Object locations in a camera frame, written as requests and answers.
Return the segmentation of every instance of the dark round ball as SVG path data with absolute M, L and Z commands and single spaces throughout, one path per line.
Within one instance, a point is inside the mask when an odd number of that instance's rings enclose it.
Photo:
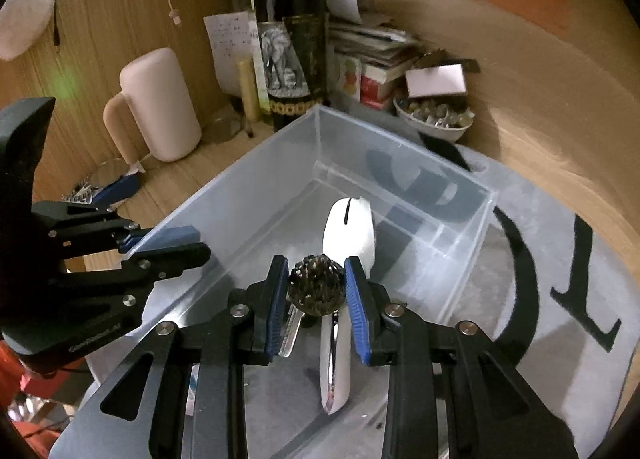
M 291 270 L 289 296 L 305 314 L 332 314 L 344 304 L 344 269 L 326 255 L 309 255 Z

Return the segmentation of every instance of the white bowl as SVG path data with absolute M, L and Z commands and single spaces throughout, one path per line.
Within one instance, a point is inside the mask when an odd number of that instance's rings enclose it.
M 398 114 L 401 116 L 401 118 L 404 119 L 404 121 L 406 121 L 414 129 L 417 129 L 418 132 L 427 134 L 427 136 L 439 138 L 441 140 L 447 140 L 451 143 L 458 141 L 460 137 L 462 137 L 462 135 L 465 133 L 466 129 L 473 125 L 473 121 L 471 122 L 471 125 L 468 125 L 466 127 L 458 127 L 455 129 L 427 125 L 427 123 L 425 123 L 424 121 L 419 120 L 418 118 L 415 118 L 415 116 L 412 116 L 411 114 L 405 112 L 405 110 L 402 109 L 400 105 L 398 105 L 398 101 L 395 98 L 394 105 L 396 106 L 396 111 L 398 111 Z

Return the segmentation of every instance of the silver bolt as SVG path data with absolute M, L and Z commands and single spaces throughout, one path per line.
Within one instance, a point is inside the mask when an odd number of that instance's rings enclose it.
M 404 314 L 404 307 L 399 304 L 388 304 L 385 308 L 385 313 L 391 318 L 398 318 Z
M 478 332 L 478 326 L 473 322 L 464 321 L 460 323 L 460 331 L 467 336 L 473 336 Z
M 122 299 L 122 303 L 127 307 L 131 307 L 136 304 L 136 297 L 133 295 L 125 295 Z
M 229 312 L 234 318 L 242 318 L 243 316 L 247 316 L 249 314 L 249 306 L 244 304 L 236 304 L 229 310 Z
M 160 336 L 167 336 L 174 332 L 175 324 L 173 322 L 161 322 L 156 325 L 156 333 Z

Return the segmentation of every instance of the transparent plastic bin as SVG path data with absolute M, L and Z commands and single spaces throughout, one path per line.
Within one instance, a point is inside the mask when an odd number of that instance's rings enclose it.
M 424 319 L 446 322 L 473 267 L 495 192 L 470 173 L 395 134 L 316 107 L 245 155 L 193 195 L 135 249 L 201 235 L 204 269 L 156 285 L 142 338 L 158 321 L 206 321 L 233 287 L 264 280 L 271 259 L 289 267 L 322 251 L 324 224 L 342 197 L 374 211 L 371 280 Z M 302 329 L 289 359 L 246 367 L 252 459 L 380 457 L 388 372 L 352 360 L 351 397 L 327 416 L 318 386 L 319 328 Z

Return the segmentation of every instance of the wine bottle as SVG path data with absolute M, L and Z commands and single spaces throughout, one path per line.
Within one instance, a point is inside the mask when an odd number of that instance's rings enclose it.
M 254 4 L 277 131 L 326 99 L 324 0 L 254 0 Z

